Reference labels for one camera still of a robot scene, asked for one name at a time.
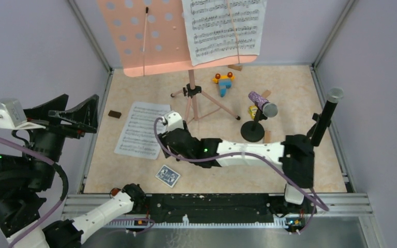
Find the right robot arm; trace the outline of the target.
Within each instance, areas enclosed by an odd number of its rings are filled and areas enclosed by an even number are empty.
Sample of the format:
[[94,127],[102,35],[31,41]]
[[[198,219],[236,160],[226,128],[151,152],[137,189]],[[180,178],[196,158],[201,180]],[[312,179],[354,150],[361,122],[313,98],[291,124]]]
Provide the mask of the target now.
[[185,129],[155,133],[165,157],[174,157],[202,168],[267,166],[285,179],[283,208],[296,213],[314,186],[315,152],[311,140],[302,134],[287,135],[282,142],[251,144],[220,138],[193,137]]

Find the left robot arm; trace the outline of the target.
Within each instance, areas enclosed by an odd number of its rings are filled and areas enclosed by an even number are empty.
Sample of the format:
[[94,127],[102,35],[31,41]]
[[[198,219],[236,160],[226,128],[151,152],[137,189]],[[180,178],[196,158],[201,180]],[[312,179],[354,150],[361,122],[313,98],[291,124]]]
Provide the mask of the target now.
[[128,184],[109,201],[74,219],[58,220],[41,227],[39,208],[55,175],[62,180],[61,205],[69,181],[59,165],[67,138],[79,139],[98,130],[98,95],[67,109],[63,94],[34,108],[24,109],[15,98],[0,99],[0,129],[13,137],[20,130],[29,138],[18,145],[0,137],[0,143],[21,151],[20,156],[0,154],[0,230],[10,247],[81,247],[87,239],[116,217],[145,207],[146,195],[137,184]]

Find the blue playing card box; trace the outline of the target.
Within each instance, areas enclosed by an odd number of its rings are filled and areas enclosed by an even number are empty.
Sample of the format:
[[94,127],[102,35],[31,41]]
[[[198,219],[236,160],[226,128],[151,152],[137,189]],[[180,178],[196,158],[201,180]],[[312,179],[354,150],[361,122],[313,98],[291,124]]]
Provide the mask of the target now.
[[181,175],[167,165],[162,165],[155,177],[168,187],[173,188],[180,179]]

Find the dark brown flat block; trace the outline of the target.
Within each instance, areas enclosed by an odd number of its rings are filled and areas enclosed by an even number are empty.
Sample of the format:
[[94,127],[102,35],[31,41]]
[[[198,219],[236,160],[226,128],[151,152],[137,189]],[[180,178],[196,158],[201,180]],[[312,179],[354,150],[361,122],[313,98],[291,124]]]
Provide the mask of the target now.
[[110,111],[108,112],[108,116],[109,116],[109,117],[112,117],[112,118],[120,119],[121,116],[122,116],[122,113],[121,113],[121,112],[117,112],[117,111],[112,111],[112,110],[110,110]]

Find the black microphone desk stand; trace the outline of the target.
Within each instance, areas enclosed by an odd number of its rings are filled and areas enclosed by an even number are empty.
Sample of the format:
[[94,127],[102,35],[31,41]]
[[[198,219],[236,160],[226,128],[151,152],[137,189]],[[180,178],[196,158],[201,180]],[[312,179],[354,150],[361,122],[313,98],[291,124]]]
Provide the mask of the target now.
[[257,110],[254,119],[242,125],[240,133],[244,140],[255,143],[264,138],[265,129],[260,124],[261,120],[267,120],[267,117],[261,110]]

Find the blue yellow toy block car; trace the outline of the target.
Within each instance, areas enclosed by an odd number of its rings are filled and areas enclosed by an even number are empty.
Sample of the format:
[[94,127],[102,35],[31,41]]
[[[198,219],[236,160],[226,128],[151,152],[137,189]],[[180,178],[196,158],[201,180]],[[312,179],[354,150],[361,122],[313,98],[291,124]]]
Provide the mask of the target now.
[[220,97],[224,97],[227,90],[232,87],[235,76],[232,72],[228,72],[226,75],[216,73],[212,81],[218,85]]

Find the yellow owl toy block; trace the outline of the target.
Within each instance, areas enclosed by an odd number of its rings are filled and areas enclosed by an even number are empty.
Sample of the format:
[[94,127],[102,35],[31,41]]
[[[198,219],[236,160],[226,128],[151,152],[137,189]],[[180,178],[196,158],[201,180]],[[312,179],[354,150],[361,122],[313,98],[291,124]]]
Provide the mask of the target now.
[[258,110],[257,106],[255,105],[249,106],[248,113],[252,120],[255,118],[257,110]]

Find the long wooden block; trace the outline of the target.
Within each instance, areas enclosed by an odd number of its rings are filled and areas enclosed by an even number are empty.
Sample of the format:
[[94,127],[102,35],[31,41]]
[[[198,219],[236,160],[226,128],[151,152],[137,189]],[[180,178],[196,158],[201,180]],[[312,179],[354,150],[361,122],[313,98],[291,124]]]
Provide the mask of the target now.
[[271,131],[265,131],[263,143],[271,143]]

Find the purple glitter microphone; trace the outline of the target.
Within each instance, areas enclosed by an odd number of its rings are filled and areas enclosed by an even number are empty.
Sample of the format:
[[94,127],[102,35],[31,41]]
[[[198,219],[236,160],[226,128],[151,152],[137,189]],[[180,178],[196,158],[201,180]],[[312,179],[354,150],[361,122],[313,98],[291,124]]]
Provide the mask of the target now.
[[275,117],[278,114],[278,108],[275,104],[271,103],[265,97],[261,96],[257,92],[251,91],[248,94],[248,98],[256,105],[266,117]]

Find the small wooden block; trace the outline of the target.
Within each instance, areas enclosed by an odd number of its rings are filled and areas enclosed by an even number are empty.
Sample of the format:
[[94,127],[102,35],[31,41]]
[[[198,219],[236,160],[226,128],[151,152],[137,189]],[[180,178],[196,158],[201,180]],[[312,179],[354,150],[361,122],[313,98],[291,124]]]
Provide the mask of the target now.
[[261,96],[264,97],[264,98],[267,98],[268,96],[270,96],[270,94],[271,94],[271,91],[266,90],[266,91],[264,91],[264,92],[261,94]]

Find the black grey microphone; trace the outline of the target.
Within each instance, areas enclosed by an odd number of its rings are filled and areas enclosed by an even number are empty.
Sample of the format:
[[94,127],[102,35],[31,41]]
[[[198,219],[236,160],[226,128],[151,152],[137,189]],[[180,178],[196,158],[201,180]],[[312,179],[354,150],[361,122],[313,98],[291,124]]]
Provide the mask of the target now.
[[327,128],[331,124],[331,118],[337,104],[343,97],[344,91],[341,88],[332,88],[328,91],[322,112],[313,115],[313,120],[316,121],[316,124],[310,129],[310,143],[312,146],[318,147],[320,145]]

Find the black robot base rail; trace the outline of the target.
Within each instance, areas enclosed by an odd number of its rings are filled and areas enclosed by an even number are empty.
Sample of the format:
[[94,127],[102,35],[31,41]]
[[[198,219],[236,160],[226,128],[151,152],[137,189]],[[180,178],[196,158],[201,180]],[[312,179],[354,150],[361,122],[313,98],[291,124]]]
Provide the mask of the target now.
[[313,204],[291,204],[282,194],[220,193],[220,194],[147,194],[129,213],[159,223],[180,223],[187,217],[192,224],[271,223],[290,214],[307,217]]

